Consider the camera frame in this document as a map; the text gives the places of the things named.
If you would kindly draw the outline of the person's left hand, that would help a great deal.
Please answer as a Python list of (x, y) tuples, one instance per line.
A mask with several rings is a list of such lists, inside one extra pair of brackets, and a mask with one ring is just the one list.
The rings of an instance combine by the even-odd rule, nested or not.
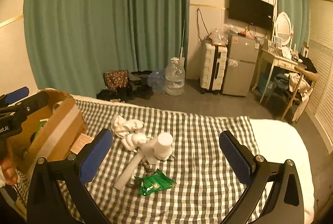
[(14, 185), (18, 181), (16, 166), (11, 157), (6, 156), (1, 160), (1, 171), (8, 185)]

